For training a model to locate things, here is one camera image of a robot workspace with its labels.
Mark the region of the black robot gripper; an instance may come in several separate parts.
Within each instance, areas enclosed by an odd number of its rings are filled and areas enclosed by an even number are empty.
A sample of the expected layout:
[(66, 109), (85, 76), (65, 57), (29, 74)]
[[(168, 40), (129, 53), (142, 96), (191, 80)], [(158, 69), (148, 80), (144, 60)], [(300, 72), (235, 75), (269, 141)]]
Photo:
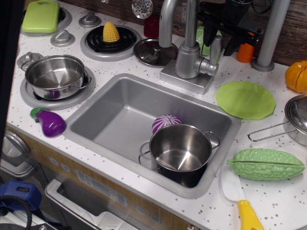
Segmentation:
[(231, 56), (241, 44), (255, 46), (264, 30), (249, 15), (252, 1), (225, 1), (225, 3), (201, 2), (197, 18), (203, 22), (203, 43), (210, 46), (217, 31), (232, 38), (224, 51)]

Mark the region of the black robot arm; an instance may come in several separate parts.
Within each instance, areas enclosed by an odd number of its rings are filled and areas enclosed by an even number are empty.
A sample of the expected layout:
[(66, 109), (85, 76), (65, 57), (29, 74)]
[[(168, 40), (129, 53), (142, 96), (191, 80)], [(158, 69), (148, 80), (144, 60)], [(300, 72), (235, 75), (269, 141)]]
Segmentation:
[(204, 25), (204, 45), (210, 46), (217, 32), (222, 31), (232, 37), (224, 51), (225, 56), (232, 55), (241, 44), (255, 46), (264, 29), (250, 17), (250, 7), (254, 7), (252, 0), (227, 0), (221, 4), (201, 2), (197, 18)]

